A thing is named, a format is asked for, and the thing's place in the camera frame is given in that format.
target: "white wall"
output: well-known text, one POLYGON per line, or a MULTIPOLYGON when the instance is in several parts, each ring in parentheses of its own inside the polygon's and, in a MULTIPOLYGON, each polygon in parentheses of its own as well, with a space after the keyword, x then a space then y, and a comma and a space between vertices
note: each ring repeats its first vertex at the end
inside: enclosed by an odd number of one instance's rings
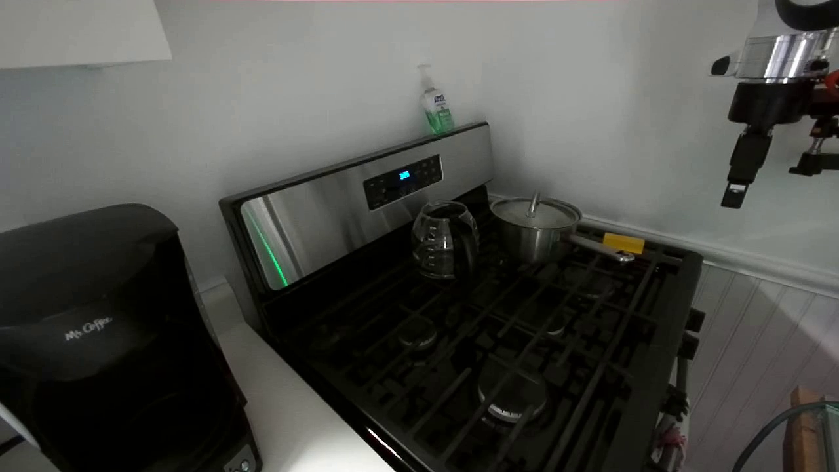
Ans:
POLYGON ((148 203, 210 281, 236 268, 216 203, 417 137, 430 61, 460 123, 493 123, 501 192, 839 281, 839 176, 788 176, 806 125, 779 129, 746 209, 720 208, 741 125, 734 81, 709 65, 756 0, 160 0, 160 15, 172 62, 0 70, 0 229, 148 203))

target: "stainless steel pot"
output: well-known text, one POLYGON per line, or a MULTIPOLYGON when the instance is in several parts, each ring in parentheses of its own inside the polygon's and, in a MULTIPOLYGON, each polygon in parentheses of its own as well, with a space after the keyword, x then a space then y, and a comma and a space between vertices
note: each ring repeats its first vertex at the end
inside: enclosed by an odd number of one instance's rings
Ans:
POLYGON ((501 200, 493 205, 501 220, 501 238, 511 258, 526 266, 547 266, 570 254, 573 243, 600 251, 616 263, 632 263, 632 254, 603 246, 577 234, 583 213, 558 200, 501 200))

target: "black coffee maker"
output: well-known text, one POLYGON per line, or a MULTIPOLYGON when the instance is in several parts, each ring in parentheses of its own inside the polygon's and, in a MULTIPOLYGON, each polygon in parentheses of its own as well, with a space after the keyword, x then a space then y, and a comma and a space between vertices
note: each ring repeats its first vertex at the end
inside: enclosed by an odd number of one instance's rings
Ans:
POLYGON ((177 226, 143 205, 0 237, 0 405, 64 472, 252 472, 177 226))

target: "countertop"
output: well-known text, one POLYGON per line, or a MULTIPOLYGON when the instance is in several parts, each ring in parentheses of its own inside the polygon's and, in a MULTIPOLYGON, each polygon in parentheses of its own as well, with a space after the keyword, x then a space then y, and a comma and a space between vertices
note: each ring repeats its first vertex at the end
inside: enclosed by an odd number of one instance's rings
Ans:
MULTIPOLYGON (((392 466, 244 322, 227 281, 203 290, 207 322, 248 395, 266 472, 388 472, 392 466)), ((0 470, 56 472, 33 445, 0 470)))

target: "stove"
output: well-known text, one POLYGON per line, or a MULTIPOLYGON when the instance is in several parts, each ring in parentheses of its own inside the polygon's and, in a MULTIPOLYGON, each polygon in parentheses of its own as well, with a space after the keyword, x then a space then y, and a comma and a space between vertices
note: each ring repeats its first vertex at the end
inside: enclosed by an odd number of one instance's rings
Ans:
POLYGON ((489 152, 482 123, 224 200, 261 332, 396 470, 651 470, 700 258, 647 242, 629 266, 574 249, 519 268, 489 209, 489 152), (430 200, 481 224, 465 279, 414 268, 409 220, 430 200), (299 229, 313 208, 345 234, 299 229))

